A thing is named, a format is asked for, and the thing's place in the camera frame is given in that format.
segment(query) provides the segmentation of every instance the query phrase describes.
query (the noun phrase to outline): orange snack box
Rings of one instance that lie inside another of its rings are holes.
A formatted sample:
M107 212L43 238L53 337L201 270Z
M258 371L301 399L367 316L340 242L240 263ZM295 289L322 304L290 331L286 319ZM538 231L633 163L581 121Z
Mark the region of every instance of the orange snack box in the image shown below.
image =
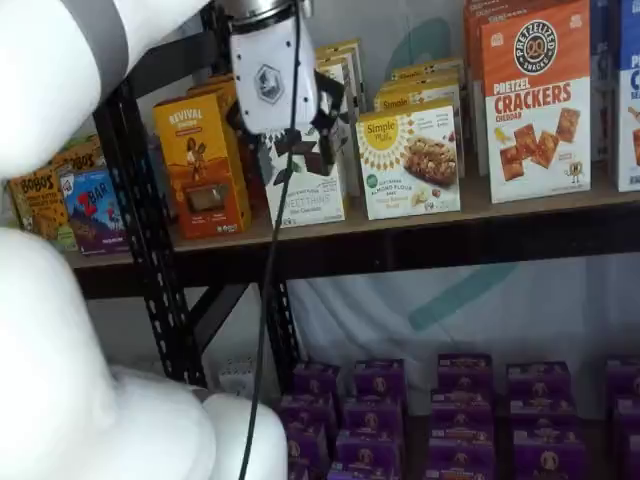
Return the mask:
M167 100L153 109L185 238L242 232L251 209L224 91Z
M591 184L589 2L538 5L480 26L494 203Z

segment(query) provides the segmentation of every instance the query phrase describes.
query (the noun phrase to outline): cardboard box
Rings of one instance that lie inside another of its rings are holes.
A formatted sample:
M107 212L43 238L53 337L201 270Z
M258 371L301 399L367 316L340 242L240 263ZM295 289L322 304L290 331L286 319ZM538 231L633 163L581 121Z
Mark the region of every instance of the cardboard box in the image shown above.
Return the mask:
M516 478L587 477L587 451L577 430L516 430L513 450Z
M450 100L363 115L357 131L370 220L460 210Z
M374 99L376 112L407 105L423 104L431 100L450 99L453 104L453 120L455 124L456 152L460 178L464 177L464 141L460 110L460 91L458 82L449 78L439 82L409 84L390 90L378 92Z
M493 362L485 353L438 355L440 388L493 392Z
M320 47L318 50L316 50L316 52L321 52L321 53L329 53L329 54L336 54L336 53L341 53L345 50L349 50L349 49L353 49L354 52L354 56L355 56L355 65L353 70L358 72L358 78L359 78L359 83L358 83L358 96L359 96L359 106L360 106L360 110L363 112L367 112L368 108L367 108L367 89L365 87L365 82L364 82L364 69L363 69L363 60L364 60L364 53L362 50L362 47L360 46L360 39L359 38L354 38L351 40L345 40L344 42L339 42L339 43L332 43L331 45L325 45L324 47Z
M616 151L612 176L621 192L640 190L640 9L632 0L612 2L616 42Z
M353 368L353 385L357 395L399 398L407 408L407 377L404 360L360 360Z
M251 224L238 144L225 120L233 100L224 91L205 92L153 109L185 238L243 232Z
M109 171L70 170L60 176L60 187L80 251L85 255L129 250L127 235Z
M589 2L480 29L492 201L588 190Z
M321 62L317 68L318 72L325 74L329 78L345 86L348 92L351 89L351 78L347 61L344 58L335 58L326 62ZM340 150L344 160L344 169L347 175L347 189L349 195L359 197L362 194L362 175L360 174L360 152L358 151L358 140L356 138L356 113L353 106L353 98L345 95L340 106L340 115L336 119L338 126L338 137Z
M566 362L512 363L506 368L511 395L571 395L571 372Z

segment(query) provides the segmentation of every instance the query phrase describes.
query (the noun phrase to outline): purple snack box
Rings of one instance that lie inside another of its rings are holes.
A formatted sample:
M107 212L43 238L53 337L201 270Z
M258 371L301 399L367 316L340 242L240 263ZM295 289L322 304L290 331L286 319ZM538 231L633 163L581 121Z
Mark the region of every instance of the purple snack box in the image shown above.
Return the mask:
M342 404L344 428L384 430L404 438L400 399L363 395L346 398Z
M438 355L438 387L493 391L493 362L486 353Z
M326 475L329 465L327 438L322 423L302 425L289 422L285 425L289 458L306 465L313 478Z
M431 390L433 425L491 425L493 412L488 394L461 390Z
M577 423L576 406L570 396L556 398L511 397L511 427L572 427Z
M333 462L327 480L398 480L393 470Z
M431 462L464 462L493 469L495 465L493 427L434 427L429 430Z
M400 473L400 442L390 432L343 429L336 440L336 460L347 465L379 467Z
M565 362L512 363L507 365L507 391L536 397L571 395L571 373Z
M515 430L513 450L517 479L586 478L587 451L573 429Z
M353 384L357 395L396 397L407 408L407 378L404 360L363 360L356 362Z
M284 395L278 407L283 423L300 422L303 425L320 422L324 425L329 444L335 441L338 427L333 399L326 395Z
M493 468L465 462L464 456L452 462L429 460L423 480L493 480Z

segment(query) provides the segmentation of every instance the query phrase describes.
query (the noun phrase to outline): cracker box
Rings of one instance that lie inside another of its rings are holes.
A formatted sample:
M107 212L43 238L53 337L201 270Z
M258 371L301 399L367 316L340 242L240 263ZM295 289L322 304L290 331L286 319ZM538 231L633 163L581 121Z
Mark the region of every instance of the cracker box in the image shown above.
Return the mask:
M636 2L612 3L616 53L616 154L612 162L618 190L640 190L640 9Z
M285 432L289 458L304 464L312 478L324 478L331 464L324 425L293 421L285 424Z
M360 100L359 104L360 104L361 110L363 112L366 112L367 111L367 91L364 83L364 70L363 70L364 54L363 54L362 47L360 46L360 39L354 38L351 40L345 40L344 42L325 45L324 47L319 48L317 51L320 51L321 53L336 54L336 53L341 53L345 50L350 50L350 49L353 49L354 56L355 56L355 65L353 70L357 71L359 75L359 84L358 84L358 92L359 92L359 100Z
M397 398L375 395L349 397L342 404L342 414L344 428L384 430L404 438L402 405Z
M357 131L370 220L460 210L449 99L363 115Z
M353 385L357 395L399 398L407 408L407 377L404 360L360 360L353 368Z
M347 62L344 58L335 58L322 62L317 66L317 70L343 84L346 91L349 91L351 88L351 78L349 77ZM347 176L347 190L352 197L359 197L362 191L360 188L362 176L358 168L360 153L358 151L358 141L356 138L356 121L357 117L353 107L353 99L350 95L345 95L342 99L340 115L338 115L336 124L338 126L340 149L342 151L344 169Z
M321 423L329 444L333 444L338 431L333 399L327 395L284 395L278 407L280 418L285 423L299 422L302 425Z
M360 70L358 70L358 59L356 58L356 50L353 47L345 48L337 52L326 50L324 48L316 49L316 68L322 67L326 63L331 63L336 59L342 59L347 62L347 70L349 79L349 85L345 89L345 95L351 93L351 99L353 103L353 110L356 118L360 118L360 113L365 112L362 108L362 99L360 96Z
M510 394L545 397L571 394L571 373L565 362L512 363L507 365Z
M60 176L69 224L85 255L128 250L127 236L109 171L105 169Z
M333 462L327 480L399 480L393 470Z
M340 430L336 440L336 459L347 465L382 468L400 473L400 441L384 431Z
M449 78L438 82L409 84L391 90L380 91L374 99L376 112L392 108L416 105L430 100L451 99L455 124L456 153L460 177L464 177L464 142L462 141L462 122L460 119L460 92L458 82Z
M493 423L491 399L484 392L434 389L431 421L434 425L490 425Z
M493 391L493 362L484 353L441 353L438 355L440 388Z
M514 428L564 427L577 424L577 412L569 396L556 398L511 397L509 417Z
M251 209L224 91L167 100L153 115L185 238L243 232Z
M492 201L588 190L589 2L480 28Z
M587 451L577 430L539 428L513 432L516 478L566 478L587 475Z

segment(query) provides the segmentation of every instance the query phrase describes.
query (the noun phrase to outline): cracker image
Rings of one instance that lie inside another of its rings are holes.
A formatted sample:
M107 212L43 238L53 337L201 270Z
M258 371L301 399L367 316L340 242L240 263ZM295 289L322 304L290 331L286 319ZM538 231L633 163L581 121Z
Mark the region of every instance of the cracker image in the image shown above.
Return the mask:
M457 180L456 152L444 142L425 137L409 140L404 168L414 177L448 187Z
M516 147L520 153L520 159L525 160L529 157L533 157L536 153L536 131L533 129L533 124L529 123L524 127L520 127L513 136L516 139Z
M557 135L543 130L540 134L540 140L538 140L536 153L532 158L533 162L541 167L549 168L556 154L556 148L558 148L559 142L560 140Z
M640 167L640 128L633 131L633 149L636 152L636 165Z
M558 119L558 127L556 135L563 142L573 143L573 138L578 129L578 120L580 120L580 112L572 108L563 108L560 111Z
M500 150L500 160L502 160L504 179L507 182L524 175L524 167L522 166L522 159L517 146L514 145Z

